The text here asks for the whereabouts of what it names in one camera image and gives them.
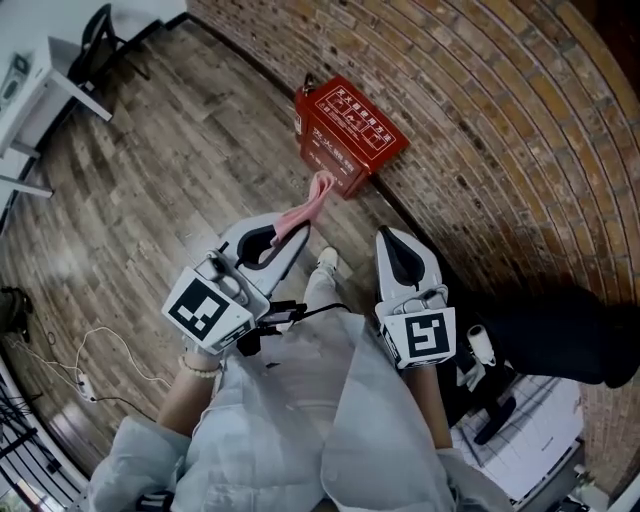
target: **white sleeve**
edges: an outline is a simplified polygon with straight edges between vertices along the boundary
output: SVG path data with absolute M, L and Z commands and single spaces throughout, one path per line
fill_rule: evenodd
M 498 485 L 467 464 L 459 450 L 437 450 L 454 492 L 458 511 L 513 512 L 513 506 Z
M 135 510 L 143 494 L 175 490 L 191 439 L 144 418 L 125 418 L 87 488 L 90 512 Z

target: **white cable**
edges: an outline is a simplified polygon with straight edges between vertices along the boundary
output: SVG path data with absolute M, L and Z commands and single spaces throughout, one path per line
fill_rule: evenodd
M 67 379 L 65 379 L 62 375 L 60 375 L 60 373 L 58 373 L 58 371 L 52 366 L 54 364 L 57 364 L 63 368 L 66 368 L 67 370 L 75 370 L 76 368 L 74 368 L 73 366 L 65 366 L 61 363 L 58 363 L 57 361 L 45 361 L 42 357 L 40 357 L 38 354 L 36 354 L 33 350 L 31 350 L 30 348 L 28 348 L 22 341 L 19 340 L 11 340 L 8 339 L 9 341 L 9 345 L 11 346 L 11 348 L 19 348 L 20 350 L 24 350 L 25 352 L 28 352 L 29 354 L 31 354 L 32 356 L 34 356 L 35 358 L 39 359 L 40 361 L 42 361 L 50 370 L 53 370 L 53 373 L 55 373 L 59 379 L 61 379 L 67 386 L 71 387 L 76 393 L 78 393 L 78 395 L 80 395 L 80 397 L 83 400 L 86 400 L 86 398 L 84 397 L 84 395 L 82 393 L 80 393 L 80 390 L 78 389 L 77 385 L 72 384 L 71 381 L 68 381 Z
M 80 389 L 78 388 L 79 383 L 78 383 L 78 374 L 80 372 L 82 372 L 82 370 L 80 369 L 80 367 L 78 366 L 80 364 L 80 352 L 82 351 L 82 349 L 84 348 L 85 344 L 87 343 L 87 338 L 89 337 L 90 334 L 93 334 L 95 332 L 98 331 L 108 331 L 111 334 L 113 334 L 116 338 L 118 338 L 122 344 L 125 346 L 125 348 L 127 349 L 127 354 L 129 355 L 129 361 L 131 361 L 131 364 L 133 365 L 133 367 L 136 369 L 136 371 L 138 372 L 138 374 L 146 381 L 149 382 L 162 382 L 165 386 L 167 386 L 167 388 L 171 388 L 171 385 L 164 380 L 161 377 L 147 377 L 146 375 L 144 375 L 141 371 L 140 368 L 138 368 L 138 365 L 136 364 L 136 362 L 133 360 L 133 355 L 131 354 L 131 349 L 129 348 L 129 345 L 127 345 L 127 342 L 124 341 L 120 335 L 114 331 L 112 331 L 111 329 L 109 329 L 108 327 L 98 327 L 97 329 L 92 329 L 91 331 L 87 332 L 84 335 L 84 338 L 82 340 L 82 343 L 80 344 L 80 348 L 78 348 L 78 351 L 76 352 L 76 364 L 75 366 L 67 366 L 64 365 L 62 363 L 59 363 L 58 361 L 46 361 L 45 359 L 43 359 L 42 357 L 40 357 L 38 354 L 36 354 L 33 350 L 31 350 L 29 347 L 26 346 L 26 344 L 20 340 L 11 340 L 9 338 L 7 338 L 7 340 L 9 341 L 9 345 L 11 346 L 11 348 L 16 348 L 18 347 L 20 350 L 24 350 L 25 352 L 31 354 L 33 357 L 35 357 L 36 359 L 38 359 L 39 361 L 41 361 L 45 366 L 47 366 L 50 370 L 52 370 L 59 379 L 61 379 L 67 386 L 71 387 L 78 395 L 80 395 L 80 397 L 83 400 L 87 400 L 87 397 L 80 391 Z M 58 365 L 61 368 L 65 368 L 67 370 L 74 370 L 75 371 L 75 379 L 76 379 L 76 383 L 73 384 L 72 382 L 70 382 L 69 380 L 65 379 L 54 367 L 53 365 Z
M 80 348 L 78 349 L 78 352 L 76 353 L 76 365 L 74 367 L 75 371 L 76 371 L 76 380 L 78 380 L 78 371 L 82 371 L 80 370 L 80 368 L 78 368 L 78 364 L 80 363 L 80 351 L 84 348 L 85 343 L 87 342 L 87 337 L 90 334 L 93 334 L 94 332 L 98 332 L 98 331 L 108 331 L 111 334 L 113 334 L 116 338 L 118 338 L 122 344 L 125 346 L 125 348 L 127 349 L 127 353 L 129 354 L 129 361 L 131 361 L 131 364 L 133 365 L 133 367 L 136 369 L 136 371 L 138 372 L 138 374 L 140 375 L 140 377 L 142 377 L 144 380 L 149 381 L 149 382 L 162 382 L 165 386 L 167 386 L 167 388 L 171 387 L 171 384 L 169 384 L 166 380 L 164 380 L 161 377 L 147 377 L 144 373 L 142 373 L 140 371 L 140 368 L 138 368 L 138 365 L 136 364 L 136 362 L 133 360 L 133 355 L 131 355 L 131 349 L 129 349 L 129 345 L 127 345 L 127 342 L 124 341 L 120 335 L 114 331 L 112 331 L 111 329 L 109 329 L 108 327 L 98 327 L 97 329 L 93 329 L 91 331 L 89 331 L 88 333 L 86 333 L 84 335 L 84 339 L 82 340 L 82 344 L 80 345 Z

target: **red plastic box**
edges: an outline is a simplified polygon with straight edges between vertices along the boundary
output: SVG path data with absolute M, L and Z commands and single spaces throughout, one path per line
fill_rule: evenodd
M 295 106 L 300 156 L 314 171 L 333 174 L 345 199 L 409 145 L 400 130 L 340 75 L 316 90 L 298 89 Z

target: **brick wall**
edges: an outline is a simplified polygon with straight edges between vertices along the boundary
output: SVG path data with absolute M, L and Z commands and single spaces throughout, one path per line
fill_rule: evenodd
M 470 288 L 640 299 L 640 104 L 569 1 L 189 4 L 291 88 L 339 72 L 394 120 L 412 145 L 380 179 Z M 635 388 L 586 393 L 609 421 L 587 429 L 609 491 L 634 470 Z

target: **bracelet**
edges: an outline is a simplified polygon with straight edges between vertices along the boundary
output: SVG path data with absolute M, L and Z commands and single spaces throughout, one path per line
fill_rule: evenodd
M 215 370 L 205 372 L 203 370 L 196 370 L 195 368 L 191 368 L 184 360 L 184 354 L 182 354 L 178 358 L 178 364 L 180 365 L 180 369 L 187 370 L 189 373 L 193 373 L 196 377 L 200 377 L 201 379 L 215 379 L 220 373 L 220 367 Z

